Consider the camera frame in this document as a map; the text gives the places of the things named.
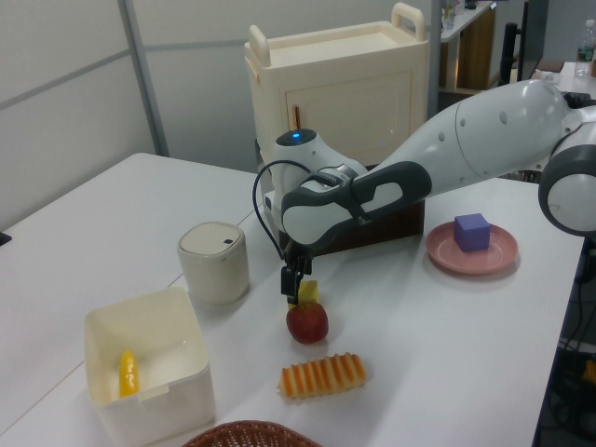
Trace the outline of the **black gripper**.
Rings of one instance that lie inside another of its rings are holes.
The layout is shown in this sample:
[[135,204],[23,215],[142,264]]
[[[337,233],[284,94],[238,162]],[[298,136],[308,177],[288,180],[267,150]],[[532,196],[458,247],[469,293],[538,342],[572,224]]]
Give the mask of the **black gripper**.
[[279,243],[285,262],[280,272],[281,293],[289,305],[298,305],[301,279],[312,274],[313,251],[284,232],[279,233]]

